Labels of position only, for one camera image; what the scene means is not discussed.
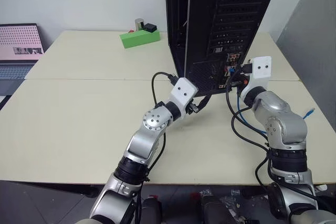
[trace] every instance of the robotic arm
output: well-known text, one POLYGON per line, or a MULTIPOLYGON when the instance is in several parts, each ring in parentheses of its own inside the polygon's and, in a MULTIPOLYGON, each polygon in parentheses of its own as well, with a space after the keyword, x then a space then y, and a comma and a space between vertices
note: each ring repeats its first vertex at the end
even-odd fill
POLYGON ((77 224, 129 224, 138 194, 149 173, 148 166, 159 138, 177 119, 183 119, 198 89, 186 78, 179 78, 169 99, 160 102, 143 116, 140 128, 132 136, 117 169, 111 174, 90 212, 90 219, 77 224))
POLYGON ((318 210, 311 170, 307 168, 307 125, 293 113, 287 102, 267 91, 271 58, 252 59, 252 73, 240 98, 252 108, 264 126, 269 144, 269 176, 275 182, 268 186, 272 214, 292 224, 313 224, 335 221, 336 216, 318 210))

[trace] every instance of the computer tower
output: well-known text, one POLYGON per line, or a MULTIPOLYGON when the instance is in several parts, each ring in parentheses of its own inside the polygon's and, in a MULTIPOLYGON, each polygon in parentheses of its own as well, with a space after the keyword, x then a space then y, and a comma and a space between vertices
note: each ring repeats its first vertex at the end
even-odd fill
POLYGON ((198 87, 198 96, 225 92, 269 2, 166 0, 168 41, 176 71, 198 87))

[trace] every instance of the table surface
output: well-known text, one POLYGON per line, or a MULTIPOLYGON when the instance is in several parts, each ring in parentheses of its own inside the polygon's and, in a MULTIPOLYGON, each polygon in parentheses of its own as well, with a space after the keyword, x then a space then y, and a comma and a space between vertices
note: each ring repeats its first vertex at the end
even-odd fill
MULTIPOLYGON (((122 33, 65 31, 26 79, 150 80, 157 71, 176 73, 167 33, 160 33, 160 41, 128 49, 119 38, 122 33)), ((246 61, 257 56, 272 56, 272 80, 299 80, 268 33, 257 33, 246 61)))
MULTIPOLYGON (((158 99, 172 86, 155 83, 158 99)), ((336 134, 299 81, 270 81, 308 125, 308 165, 315 183, 336 182, 336 134)), ((235 92, 230 93, 236 104, 235 92)), ((116 168, 143 113, 153 107, 150 81, 26 80, 0 111, 0 179, 26 182, 103 184, 116 168)), ((251 112, 246 119, 260 127, 251 112)), ((264 151, 237 138, 223 94, 199 114, 167 130, 164 155, 150 173, 152 183, 257 184, 254 170, 264 151)), ((263 143, 236 123, 242 135, 263 143)), ((265 167, 260 178, 270 179, 265 167)))

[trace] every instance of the green foam block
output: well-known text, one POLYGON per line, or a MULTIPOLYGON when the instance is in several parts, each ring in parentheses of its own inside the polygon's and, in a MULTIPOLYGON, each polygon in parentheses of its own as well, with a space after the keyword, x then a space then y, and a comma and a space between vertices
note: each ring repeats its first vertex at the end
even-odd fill
POLYGON ((158 30, 152 33, 149 31, 140 30, 134 31, 132 33, 121 34, 120 38, 124 48, 129 48, 158 41, 160 40, 160 33, 158 30))

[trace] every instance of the laptop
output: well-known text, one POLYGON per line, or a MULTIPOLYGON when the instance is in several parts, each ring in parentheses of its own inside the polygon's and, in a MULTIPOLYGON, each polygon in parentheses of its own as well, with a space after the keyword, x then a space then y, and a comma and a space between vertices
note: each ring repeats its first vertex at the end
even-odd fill
POLYGON ((0 25, 0 96, 12 95, 44 54, 37 25, 0 25))

